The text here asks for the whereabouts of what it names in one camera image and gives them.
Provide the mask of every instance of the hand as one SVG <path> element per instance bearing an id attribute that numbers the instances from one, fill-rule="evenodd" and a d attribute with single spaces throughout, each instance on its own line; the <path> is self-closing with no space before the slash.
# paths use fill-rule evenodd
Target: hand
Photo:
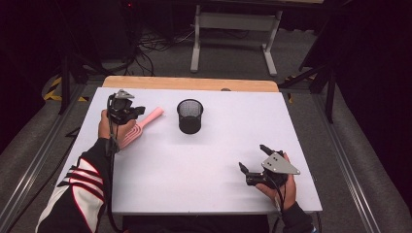
<path id="1" fill-rule="evenodd" d="M 285 154 L 285 159 L 291 162 L 288 158 L 288 155 Z M 260 190 L 263 194 L 268 196 L 274 206 L 276 206 L 276 200 L 280 204 L 280 198 L 277 190 L 272 189 L 263 183 L 258 183 L 256 188 Z M 294 178 L 292 174 L 288 175 L 288 180 L 286 181 L 285 185 L 281 186 L 280 188 L 282 195 L 284 195 L 285 202 L 284 202 L 284 211 L 290 208 L 296 202 L 296 183 L 294 182 Z"/>
<path id="2" fill-rule="evenodd" d="M 127 124 L 124 125 L 116 125 L 112 123 L 113 133 L 116 136 L 118 134 L 118 143 L 122 142 L 126 136 L 126 134 L 133 128 L 136 124 L 135 119 L 131 119 Z M 99 131 L 98 131 L 99 138 L 110 139 L 110 126 L 109 126 L 109 119 L 107 118 L 107 110 L 103 110 L 101 114 L 101 119 L 99 122 Z"/>

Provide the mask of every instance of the striped sleeve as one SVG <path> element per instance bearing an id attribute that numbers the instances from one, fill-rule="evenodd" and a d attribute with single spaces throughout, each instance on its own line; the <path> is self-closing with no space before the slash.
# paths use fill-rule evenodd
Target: striped sleeve
<path id="1" fill-rule="evenodd" d="M 79 157 L 54 189 L 36 232 L 96 232 L 109 193 L 106 139 Z"/>

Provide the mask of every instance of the wire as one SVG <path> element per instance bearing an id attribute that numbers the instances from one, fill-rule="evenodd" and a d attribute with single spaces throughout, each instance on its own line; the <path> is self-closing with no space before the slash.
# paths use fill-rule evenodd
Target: wire
<path id="1" fill-rule="evenodd" d="M 237 36 L 234 33 L 231 33 L 229 30 L 223 30 L 223 32 L 225 34 L 229 35 L 229 36 L 232 36 L 232 37 L 236 38 L 236 39 L 245 39 L 249 35 L 250 31 L 244 31 L 245 35 L 242 35 L 242 36 Z"/>
<path id="2" fill-rule="evenodd" d="M 149 36 L 149 38 L 145 40 L 141 40 L 139 47 L 145 49 L 145 50 L 142 50 L 143 52 L 152 52 L 154 50 L 156 51 L 169 50 L 174 45 L 177 45 L 179 43 L 182 43 L 183 41 L 186 41 L 188 37 L 190 37 L 191 34 L 193 33 L 194 33 L 194 30 L 191 30 L 187 35 L 183 35 L 183 39 L 179 39 L 181 36 L 176 36 L 172 42 L 168 42 L 163 38 L 160 39 L 157 35 L 155 35 L 155 33 L 145 34 Z"/>
<path id="3" fill-rule="evenodd" d="M 137 58 L 135 58 L 135 61 L 136 61 L 137 65 L 139 65 L 140 69 L 142 69 L 143 76 L 146 76 L 146 74 L 145 74 L 145 70 L 146 70 L 146 71 L 149 71 L 149 72 L 151 73 L 151 76 L 152 76 L 152 77 L 155 77 L 155 67 L 154 67 L 154 65 L 153 65 L 153 63 L 152 63 L 152 60 L 151 60 L 147 55 L 145 55 L 144 53 L 142 53 L 142 56 L 143 56 L 143 59 L 145 59 L 145 57 L 148 58 L 149 62 L 151 63 L 151 69 L 148 69 L 148 68 L 146 68 L 145 66 L 143 66 L 143 65 L 137 60 Z"/>
<path id="4" fill-rule="evenodd" d="M 117 72 L 117 71 L 121 71 L 121 70 L 123 70 L 123 69 L 127 69 L 132 63 L 133 63 L 133 57 L 128 58 L 128 60 L 127 60 L 126 63 L 124 63 L 124 64 L 122 64 L 122 65 L 120 65 L 120 66 L 118 66 L 118 67 L 110 68 L 110 69 L 104 68 L 104 69 L 105 69 L 105 70 L 108 70 L 108 71 L 110 71 L 110 72 Z M 100 74 L 99 72 L 96 72 L 96 71 L 94 71 L 94 70 L 90 70 L 90 69 L 87 69 L 87 68 L 84 68 L 84 69 L 85 69 L 85 70 L 87 71 L 87 73 L 90 74 L 90 75 L 99 75 L 99 74 Z"/>
<path id="5" fill-rule="evenodd" d="M 123 73 L 123 75 L 125 76 L 126 74 L 128 74 L 128 70 L 127 70 L 128 68 L 126 68 L 125 70 L 124 70 L 124 73 Z"/>
<path id="6" fill-rule="evenodd" d="M 273 224 L 272 233 L 276 233 L 276 230 L 278 228 L 279 219 L 280 219 L 279 217 L 276 218 L 275 224 Z"/>
<path id="7" fill-rule="evenodd" d="M 77 135 L 73 135 L 74 132 L 79 131 L 80 127 L 77 127 L 75 130 L 69 132 L 66 134 L 65 137 L 70 137 L 73 138 L 72 142 L 70 143 L 69 147 L 67 150 L 63 153 L 63 156 L 60 158 L 60 160 L 57 163 L 57 166 L 54 168 L 54 170 L 51 172 L 49 177 L 46 179 L 46 181 L 43 183 L 43 185 L 40 187 L 40 189 L 34 194 L 34 196 L 28 201 L 27 205 L 22 209 L 20 214 L 15 218 L 15 220 L 12 222 L 10 227 L 7 229 L 7 233 L 11 232 L 12 229 L 15 227 L 16 223 L 20 220 L 20 218 L 24 215 L 24 213 L 27 211 L 27 209 L 30 207 L 31 204 L 33 204 L 34 200 L 39 196 L 40 192 L 45 188 L 45 186 L 49 183 L 49 181 L 52 179 L 54 174 L 57 172 L 58 168 L 61 166 L 61 164 L 64 161 L 64 158 L 66 158 L 67 154 L 69 153 L 70 149 L 73 147 L 74 143 L 76 142 Z"/>
<path id="8" fill-rule="evenodd" d="M 109 96 L 107 99 L 107 111 L 110 111 L 110 106 L 112 104 L 113 99 L 115 98 L 116 94 L 112 94 Z M 112 194 L 113 194 L 113 171 L 115 169 L 115 153 L 117 152 L 117 146 L 116 144 L 116 139 L 118 137 L 118 132 L 116 135 L 113 134 L 113 123 L 112 123 L 112 118 L 108 116 L 109 119 L 109 130 L 110 130 L 110 146 L 109 146 L 109 153 L 107 154 L 110 156 L 110 171 L 109 171 L 109 180 L 110 180 L 110 194 L 108 197 L 108 203 L 107 203 L 107 216 L 109 217 L 110 224 L 112 225 L 113 230 L 116 232 L 120 232 L 121 230 L 118 229 L 115 223 L 115 219 L 113 218 L 113 212 L 112 212 Z"/>
<path id="9" fill-rule="evenodd" d="M 284 196 L 282 195 L 282 192 L 279 186 L 272 180 L 272 178 L 270 176 L 267 176 L 267 178 L 275 185 L 276 191 L 278 192 L 279 198 L 281 199 L 281 213 L 282 213 L 284 210 L 284 204 L 285 204 Z"/>
<path id="10" fill-rule="evenodd" d="M 319 214 L 319 212 L 316 212 L 316 216 L 318 217 L 318 228 L 319 228 L 319 233 L 322 233 L 321 214 Z"/>

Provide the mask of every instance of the pink object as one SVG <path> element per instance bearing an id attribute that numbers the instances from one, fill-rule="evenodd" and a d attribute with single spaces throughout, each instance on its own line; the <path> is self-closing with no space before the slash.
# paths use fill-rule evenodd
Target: pink object
<path id="1" fill-rule="evenodd" d="M 160 115 L 163 114 L 163 112 L 164 111 L 160 107 L 157 107 L 148 116 L 146 116 L 146 118 L 136 123 L 133 126 L 133 128 L 126 134 L 126 137 L 124 138 L 123 142 L 119 144 L 119 147 L 123 149 L 131 142 L 139 138 L 140 135 L 142 135 L 143 133 L 143 127 L 145 127 L 145 125 L 151 122 L 152 120 L 158 118 Z"/>

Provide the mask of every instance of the white table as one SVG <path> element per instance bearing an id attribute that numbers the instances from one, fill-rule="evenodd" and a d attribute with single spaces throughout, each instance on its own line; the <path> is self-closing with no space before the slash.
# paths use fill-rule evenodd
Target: white table
<path id="1" fill-rule="evenodd" d="M 100 112 L 118 88 L 98 88 L 60 180 L 78 156 L 97 139 Z M 270 200 L 247 186 L 238 162 L 261 172 L 264 144 L 288 153 L 300 170 L 297 202 L 306 212 L 322 206 L 281 93 L 125 88 L 163 116 L 148 124 L 135 142 L 116 155 L 113 212 L 120 215 L 268 214 Z M 194 98 L 204 106 L 202 128 L 194 135 L 179 130 L 176 107 Z"/>

